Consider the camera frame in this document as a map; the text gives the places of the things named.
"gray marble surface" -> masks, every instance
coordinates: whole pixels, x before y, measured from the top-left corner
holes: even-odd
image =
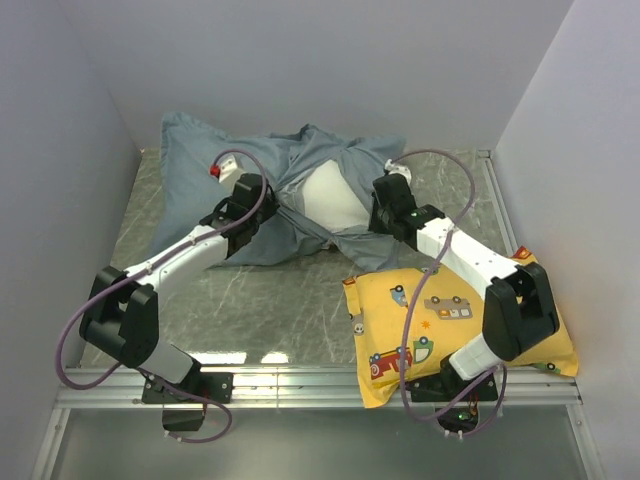
[[[478,199],[462,228],[504,253],[496,215],[475,151],[455,152],[471,166]],[[449,216],[466,203],[464,173],[447,159],[417,155],[408,160],[418,204],[432,203]],[[148,149],[122,223],[112,264],[125,268],[144,260],[163,213],[158,151]],[[403,266],[429,259],[408,247]],[[322,251],[274,267],[215,268],[176,292],[160,314],[163,338],[206,363],[326,364],[355,361],[355,348],[341,281],[357,267],[339,252]],[[88,345],[82,365],[108,366],[110,357]]]

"yellow pillowcase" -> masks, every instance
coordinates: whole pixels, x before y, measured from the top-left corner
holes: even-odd
[[[535,257],[520,248],[514,260]],[[350,277],[343,281],[356,343],[358,383],[367,408],[384,405],[398,386],[398,361],[408,304],[424,272],[414,268]],[[440,371],[440,360],[482,331],[484,303],[464,280],[444,266],[427,281],[411,321],[407,380]],[[578,357],[560,318],[560,330],[525,352],[511,366],[532,365],[575,376]]]

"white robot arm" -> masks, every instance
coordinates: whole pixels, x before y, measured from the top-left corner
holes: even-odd
[[[482,333],[441,363],[440,376],[456,394],[489,368],[511,361],[560,328],[545,270],[537,263],[522,266],[489,250],[455,227],[437,208],[418,208],[403,175],[391,173],[374,182],[369,229],[391,234],[441,262],[465,280],[484,300]]]
[[[107,267],[98,273],[91,297],[127,277],[135,276],[136,281],[87,310],[80,325],[82,338],[129,368],[161,377],[179,385],[182,391],[202,393],[200,364],[160,338],[158,313],[172,292],[198,272],[222,262],[249,243],[260,224],[275,214],[278,204],[273,191],[268,189],[251,218],[216,235],[214,232],[218,229],[249,212],[262,188],[262,179],[257,174],[242,173],[234,176],[232,183],[233,194],[182,240],[124,271]]]

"black bracket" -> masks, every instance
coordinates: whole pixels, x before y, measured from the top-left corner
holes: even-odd
[[[418,208],[407,179],[399,173],[385,175],[373,181],[373,207],[369,230],[392,235],[414,250],[418,249],[416,232],[444,213],[433,205]]]
[[[471,381],[464,382],[460,389],[451,391],[446,388],[440,374],[429,375],[407,382],[407,390],[411,393],[411,401],[414,403],[443,403],[450,402]],[[461,401],[495,402],[498,400],[498,389],[493,375],[485,378],[476,388],[469,392]]]
[[[198,374],[201,397],[210,398],[218,403],[231,402],[233,374],[229,372],[200,372]],[[142,403],[148,405],[195,404],[188,398],[176,396],[162,385],[147,380],[142,391]],[[162,411],[162,426],[168,432],[196,432],[204,422],[206,407],[200,410],[180,410],[175,408]]]
[[[486,289],[482,334],[491,351],[511,361],[560,329],[547,272],[537,263],[518,265]]]
[[[114,267],[104,268],[96,275],[89,298],[126,276]],[[158,344],[158,294],[151,285],[125,285],[87,310],[80,336],[126,367],[139,367]]]
[[[243,173],[236,182],[231,196],[218,203],[210,215],[200,220],[200,225],[209,225],[217,229],[239,220],[258,203],[261,191],[262,177],[255,173]],[[258,232],[260,225],[273,217],[279,207],[273,188],[268,185],[267,194],[256,213],[247,221],[221,234],[229,241],[227,258],[247,245]]]

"white enclosure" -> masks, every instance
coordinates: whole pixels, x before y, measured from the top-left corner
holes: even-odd
[[[169,110],[234,134],[313,122],[494,151],[576,342],[607,475],[638,478],[640,6],[571,3],[5,0],[3,478],[33,469],[58,333],[109,262],[138,149],[158,146]]]

